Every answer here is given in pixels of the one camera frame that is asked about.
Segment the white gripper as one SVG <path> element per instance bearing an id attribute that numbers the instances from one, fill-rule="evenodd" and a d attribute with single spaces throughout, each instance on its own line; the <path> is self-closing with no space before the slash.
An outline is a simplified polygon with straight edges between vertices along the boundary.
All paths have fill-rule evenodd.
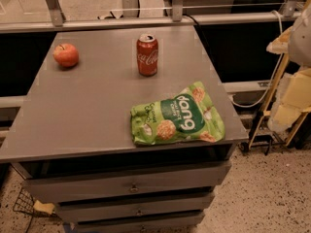
<path id="1" fill-rule="evenodd" d="M 294 22 L 288 44 L 291 62 L 300 66 L 311 66 L 311 4 Z"/>

